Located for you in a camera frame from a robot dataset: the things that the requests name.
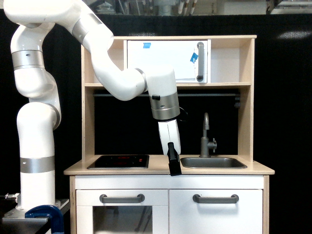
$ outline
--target drawer handle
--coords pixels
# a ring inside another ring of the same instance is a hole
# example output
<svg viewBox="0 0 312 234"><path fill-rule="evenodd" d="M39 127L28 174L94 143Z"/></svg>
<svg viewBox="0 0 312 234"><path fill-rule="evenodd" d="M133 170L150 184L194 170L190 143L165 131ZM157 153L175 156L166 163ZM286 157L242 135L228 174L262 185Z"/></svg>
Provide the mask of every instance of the drawer handle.
<svg viewBox="0 0 312 234"><path fill-rule="evenodd" d="M102 203L141 203L145 200L145 196L139 194L137 197L107 197L107 195L102 194L99 196L99 200Z"/></svg>
<svg viewBox="0 0 312 234"><path fill-rule="evenodd" d="M236 194L231 197L201 197L198 194L193 196L194 202L203 204L235 204L238 200L239 197Z"/></svg>
<svg viewBox="0 0 312 234"><path fill-rule="evenodd" d="M198 76L196 77L198 82L204 80L204 43L199 42L198 48Z"/></svg>

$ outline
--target faucet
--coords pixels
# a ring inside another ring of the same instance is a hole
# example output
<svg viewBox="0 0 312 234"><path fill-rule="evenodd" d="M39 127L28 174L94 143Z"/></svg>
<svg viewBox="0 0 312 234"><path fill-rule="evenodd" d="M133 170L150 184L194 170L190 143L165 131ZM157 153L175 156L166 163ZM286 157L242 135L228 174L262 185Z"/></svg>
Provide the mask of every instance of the faucet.
<svg viewBox="0 0 312 234"><path fill-rule="evenodd" d="M199 157L211 157L209 155L209 150L216 150L216 140L213 138L213 141L209 141L207 137L207 130L209 130L209 116L208 113L204 115L204 123L203 123L203 137L200 141L200 156Z"/></svg>

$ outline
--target sink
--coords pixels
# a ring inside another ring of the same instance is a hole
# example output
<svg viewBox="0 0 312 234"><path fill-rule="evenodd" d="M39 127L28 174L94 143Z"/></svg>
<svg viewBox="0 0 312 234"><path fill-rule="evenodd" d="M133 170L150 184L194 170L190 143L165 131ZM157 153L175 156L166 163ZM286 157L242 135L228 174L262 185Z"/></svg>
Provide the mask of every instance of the sink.
<svg viewBox="0 0 312 234"><path fill-rule="evenodd" d="M183 167L187 168L247 168L237 159L229 157L184 157L181 158L181 162Z"/></svg>

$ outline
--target blue clamp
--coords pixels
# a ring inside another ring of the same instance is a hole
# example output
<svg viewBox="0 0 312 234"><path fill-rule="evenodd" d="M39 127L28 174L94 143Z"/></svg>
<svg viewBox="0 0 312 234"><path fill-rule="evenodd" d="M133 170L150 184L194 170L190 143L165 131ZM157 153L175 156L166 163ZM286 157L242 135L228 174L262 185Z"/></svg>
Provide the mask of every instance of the blue clamp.
<svg viewBox="0 0 312 234"><path fill-rule="evenodd" d="M47 217L51 221L52 234L64 234L63 214L56 206L42 205L25 213L25 218Z"/></svg>

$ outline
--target stovetop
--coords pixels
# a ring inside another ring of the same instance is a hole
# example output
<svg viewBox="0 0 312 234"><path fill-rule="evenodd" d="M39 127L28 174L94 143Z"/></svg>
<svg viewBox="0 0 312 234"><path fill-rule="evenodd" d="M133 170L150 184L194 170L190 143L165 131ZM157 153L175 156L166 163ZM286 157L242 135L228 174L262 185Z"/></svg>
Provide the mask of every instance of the stovetop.
<svg viewBox="0 0 312 234"><path fill-rule="evenodd" d="M148 155L103 155L87 169L146 169Z"/></svg>

